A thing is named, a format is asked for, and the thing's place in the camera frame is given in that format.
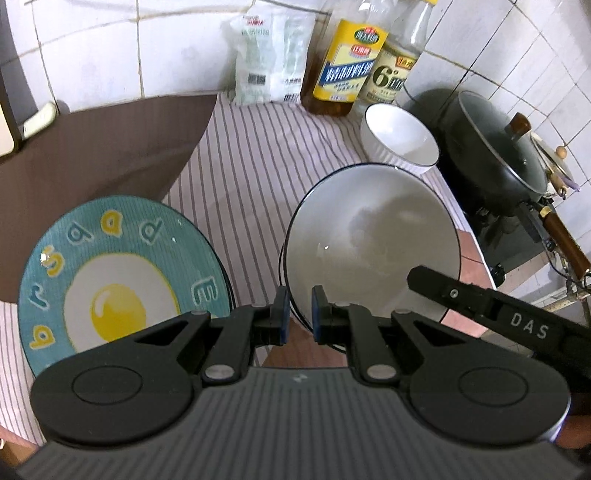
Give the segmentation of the person's right hand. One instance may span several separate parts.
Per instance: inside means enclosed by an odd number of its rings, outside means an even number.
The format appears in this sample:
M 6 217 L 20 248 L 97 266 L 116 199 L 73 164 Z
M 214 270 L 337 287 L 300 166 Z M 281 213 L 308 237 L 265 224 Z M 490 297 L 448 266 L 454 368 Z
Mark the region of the person's right hand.
M 568 416 L 556 443 L 566 449 L 582 449 L 591 443 L 591 416 Z

